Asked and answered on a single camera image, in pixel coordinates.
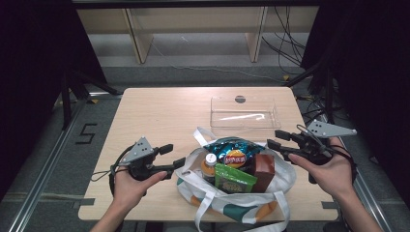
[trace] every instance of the gray floor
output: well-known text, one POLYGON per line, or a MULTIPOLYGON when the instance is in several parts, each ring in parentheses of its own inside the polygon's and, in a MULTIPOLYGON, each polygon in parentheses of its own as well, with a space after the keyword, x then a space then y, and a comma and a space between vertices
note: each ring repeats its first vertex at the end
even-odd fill
MULTIPOLYGON (((308 34, 295 34, 294 37, 304 44, 308 34)), ((265 35, 265 38, 274 46, 280 46, 281 40, 274 34, 265 35)), ((136 64, 128 35, 91 35, 90 40, 108 83, 118 89, 131 86, 275 86, 281 84, 286 71, 303 71, 283 57, 279 58, 265 43, 261 45, 258 62, 251 63, 243 34, 156 35, 144 65, 136 64)), ((289 46, 283 50, 293 54, 289 46)), ((308 79, 294 86, 295 95, 305 95, 307 85, 308 79)), ((93 86, 89 89, 92 92, 101 91, 93 86)), ((108 96, 98 103, 73 102, 73 108, 80 109, 78 117, 68 134, 69 139, 62 155, 52 169, 51 177, 46 180, 39 203, 24 225, 26 231, 87 231, 94 224, 93 221, 78 218, 77 204, 86 190, 88 177, 92 174, 119 101, 119 98, 108 96), (83 139, 78 136, 83 125, 90 123, 97 125, 88 129, 88 132, 96 134, 93 143, 88 146, 76 144, 83 139)), ((302 113, 307 111, 309 104, 309 101, 298 101, 302 113)), ((57 101, 42 139, 0 205, 0 231, 9 230, 25 196, 47 163, 61 134, 62 119, 61 103, 57 101)), ((336 122, 337 125, 354 128, 354 123, 348 120, 346 112, 338 112, 336 122)), ((358 136, 343 138, 343 141, 352 154, 355 154, 361 176, 374 197, 376 206, 380 207, 382 216, 386 217, 388 231, 409 231, 409 210, 383 170, 368 160, 371 153, 360 132, 358 136)), ((292 221, 288 231, 321 231, 325 223, 326 221, 292 221)), ((134 228, 134 222, 127 222, 123 231, 134 231, 134 228)))

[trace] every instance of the tote bag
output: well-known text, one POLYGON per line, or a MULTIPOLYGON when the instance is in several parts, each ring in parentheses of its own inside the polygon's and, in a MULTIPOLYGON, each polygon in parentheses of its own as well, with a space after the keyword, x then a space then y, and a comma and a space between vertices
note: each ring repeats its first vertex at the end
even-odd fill
POLYGON ((262 226, 249 231, 281 232, 286 229, 290 219, 290 211, 284 196, 295 184, 296 172, 291 164, 285 162, 278 154, 266 148, 263 154, 275 157, 275 177, 268 185, 265 193, 234 193, 227 194, 200 176, 200 162, 209 153, 203 146, 215 142, 217 139, 210 131, 197 128, 194 137, 202 146, 192 151, 187 157, 185 165, 175 170, 178 176, 177 188, 182 196, 192 205, 198 206, 194 217, 198 231, 202 216, 208 209, 217 211, 241 223, 255 224, 277 206, 280 207, 284 221, 262 226), (213 140, 207 142, 203 134, 213 140))

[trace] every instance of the acrylic box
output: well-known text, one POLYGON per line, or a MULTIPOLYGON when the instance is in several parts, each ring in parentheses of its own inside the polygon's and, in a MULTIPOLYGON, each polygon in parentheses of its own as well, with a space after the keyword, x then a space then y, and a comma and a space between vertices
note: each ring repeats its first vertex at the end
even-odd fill
POLYGON ((275 100, 268 97, 212 97, 211 128, 278 129, 280 121, 275 100))

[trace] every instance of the black curtain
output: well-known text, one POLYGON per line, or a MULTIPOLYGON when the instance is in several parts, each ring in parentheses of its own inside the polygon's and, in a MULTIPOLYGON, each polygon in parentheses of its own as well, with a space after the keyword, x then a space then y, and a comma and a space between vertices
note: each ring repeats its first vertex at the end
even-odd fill
POLYGON ((106 82, 70 0, 0 0, 0 199, 39 139, 70 69, 106 82))
MULTIPOLYGON (((322 54, 323 32, 333 32, 339 17, 329 10, 319 14, 309 36, 304 68, 322 54)), ((386 171, 410 208, 410 3, 363 1, 349 33, 353 40, 341 43, 332 71, 346 108, 364 135, 371 152, 386 171)))

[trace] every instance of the hand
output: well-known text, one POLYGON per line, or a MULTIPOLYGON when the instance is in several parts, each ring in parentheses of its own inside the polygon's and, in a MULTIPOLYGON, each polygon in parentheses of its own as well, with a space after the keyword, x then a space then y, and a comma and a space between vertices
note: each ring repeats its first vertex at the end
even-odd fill
POLYGON ((130 211, 141 200, 147 189, 165 178, 166 172, 159 172, 145 181, 134 179, 124 166, 118 168, 115 174, 115 190, 113 204, 130 211))
POLYGON ((114 199, 99 222, 91 231, 115 231, 130 210, 135 207, 145 191, 165 178, 166 172, 159 172, 145 181, 136 181, 124 166, 115 174, 114 199))
MULTIPOLYGON (((330 138, 329 140, 331 145, 343 147, 338 138, 330 138)), ((349 156, 342 149, 335 149, 349 156)), ((317 184, 335 198, 353 231, 382 231, 374 218, 367 212, 353 188, 349 160, 341 155, 334 155, 329 162, 315 165, 307 159, 293 154, 289 155, 289 158, 310 173, 317 184)))
MULTIPOLYGON (((342 147, 338 138, 330 138, 330 144, 342 147)), ((335 149, 349 156, 342 149, 335 149)), ((343 156, 334 155, 329 162, 323 165, 315 165, 307 159, 293 154, 289 155, 289 158, 310 173, 317 184, 334 198, 338 199, 344 193, 354 191, 350 162, 343 156)))

